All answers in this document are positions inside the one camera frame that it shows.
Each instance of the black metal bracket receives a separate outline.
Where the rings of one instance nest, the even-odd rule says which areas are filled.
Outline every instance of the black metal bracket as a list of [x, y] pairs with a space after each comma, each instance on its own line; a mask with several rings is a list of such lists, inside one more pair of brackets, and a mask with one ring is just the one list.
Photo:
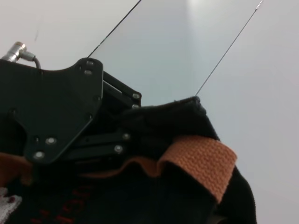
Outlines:
[[125, 153], [129, 133], [88, 132], [107, 113], [140, 107], [142, 96], [104, 72], [100, 61], [83, 58], [65, 70], [48, 71], [0, 60], [0, 74], [0, 116], [23, 128], [27, 160], [49, 165]]

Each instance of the orange webbing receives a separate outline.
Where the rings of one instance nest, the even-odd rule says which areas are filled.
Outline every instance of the orange webbing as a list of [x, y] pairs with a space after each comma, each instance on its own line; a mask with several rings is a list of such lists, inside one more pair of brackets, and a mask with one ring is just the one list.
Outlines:
[[[150, 177], [160, 176], [166, 163], [182, 168], [202, 184], [220, 203], [235, 167], [236, 155], [221, 142], [200, 137], [182, 136], [175, 139], [159, 161], [137, 156], [124, 162], [118, 170], [93, 172], [82, 176], [107, 178], [119, 174], [129, 164], [137, 163]], [[31, 164], [24, 158], [0, 153], [0, 187], [21, 176], [23, 182], [31, 180]]]

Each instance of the white wall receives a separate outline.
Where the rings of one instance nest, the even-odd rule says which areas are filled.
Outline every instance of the white wall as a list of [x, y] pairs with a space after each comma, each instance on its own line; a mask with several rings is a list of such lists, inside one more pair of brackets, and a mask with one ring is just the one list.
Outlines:
[[299, 2], [265, 0], [199, 93], [260, 224], [298, 223]]
[[143, 105], [195, 95], [260, 0], [143, 0], [94, 52]]
[[0, 58], [21, 41], [36, 54], [43, 69], [67, 68], [87, 57], [137, 2], [2, 0]]

